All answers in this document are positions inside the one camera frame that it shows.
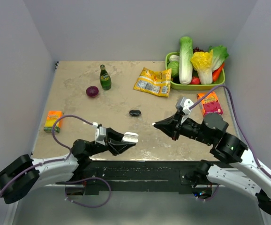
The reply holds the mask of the white earbud charging case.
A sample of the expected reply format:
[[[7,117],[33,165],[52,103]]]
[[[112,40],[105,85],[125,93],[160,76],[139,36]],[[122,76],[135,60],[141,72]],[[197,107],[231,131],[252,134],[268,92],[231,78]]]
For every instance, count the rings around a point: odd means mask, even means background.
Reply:
[[[122,138],[122,141],[128,143],[138,143],[139,135],[133,132],[125,132]]]

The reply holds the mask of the black earbud charging case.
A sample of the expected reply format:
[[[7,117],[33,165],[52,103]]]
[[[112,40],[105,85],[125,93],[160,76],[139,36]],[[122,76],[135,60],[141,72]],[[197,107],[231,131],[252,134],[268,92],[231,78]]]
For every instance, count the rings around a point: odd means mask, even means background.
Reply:
[[[141,115],[141,111],[140,110],[137,110],[137,109],[132,109],[129,111],[129,115],[131,117],[138,117]]]

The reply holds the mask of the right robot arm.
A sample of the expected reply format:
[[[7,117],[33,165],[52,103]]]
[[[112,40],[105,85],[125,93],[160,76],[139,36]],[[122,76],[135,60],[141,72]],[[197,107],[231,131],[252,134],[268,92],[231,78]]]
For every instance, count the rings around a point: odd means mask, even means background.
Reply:
[[[216,113],[206,115],[200,124],[191,118],[182,122],[181,118],[181,112],[177,111],[173,116],[152,125],[175,141],[182,135],[211,146],[210,153],[216,159],[245,174],[244,177],[238,176],[201,160],[196,169],[185,174],[185,179],[195,185],[210,182],[236,190],[258,201],[259,208],[271,215],[271,171],[264,172],[265,165],[256,162],[252,150],[226,131],[228,123]]]

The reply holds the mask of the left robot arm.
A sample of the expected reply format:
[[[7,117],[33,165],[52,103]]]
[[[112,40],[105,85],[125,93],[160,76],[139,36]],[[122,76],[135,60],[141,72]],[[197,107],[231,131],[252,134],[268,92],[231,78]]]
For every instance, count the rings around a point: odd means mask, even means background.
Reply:
[[[42,186],[61,182],[77,184],[92,156],[106,151],[117,156],[137,143],[136,133],[121,134],[112,128],[98,127],[94,141],[77,139],[66,155],[43,159],[21,155],[0,171],[0,198],[11,204]]]

